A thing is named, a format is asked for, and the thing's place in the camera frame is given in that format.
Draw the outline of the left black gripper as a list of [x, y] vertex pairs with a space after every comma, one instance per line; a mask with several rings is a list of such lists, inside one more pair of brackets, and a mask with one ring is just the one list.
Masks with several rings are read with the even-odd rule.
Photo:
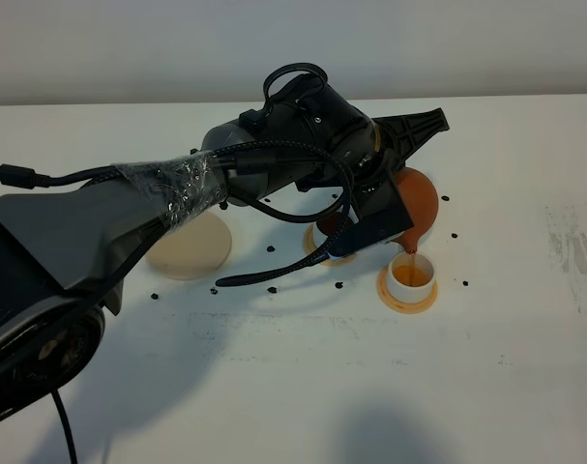
[[270, 87], [284, 76], [273, 72], [263, 83], [263, 127], [267, 140], [291, 140], [323, 149], [346, 162], [355, 177], [366, 181], [385, 160], [400, 169], [434, 135], [447, 131], [442, 109], [370, 118], [311, 72], [297, 75], [278, 92]]

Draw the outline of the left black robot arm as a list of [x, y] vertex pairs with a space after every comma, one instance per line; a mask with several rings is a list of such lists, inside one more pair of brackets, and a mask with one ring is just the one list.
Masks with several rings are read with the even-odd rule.
[[222, 287], [271, 280], [397, 240], [412, 249], [421, 188], [407, 189], [407, 160], [449, 127], [441, 109], [369, 118], [305, 63], [264, 104], [211, 129], [188, 156], [92, 168], [50, 177], [0, 166], [0, 421], [57, 393], [94, 356], [104, 313], [118, 313], [125, 276], [165, 234], [217, 204], [265, 204], [288, 185], [341, 188], [334, 205], [304, 216], [335, 218], [326, 241], [288, 266], [220, 280]]

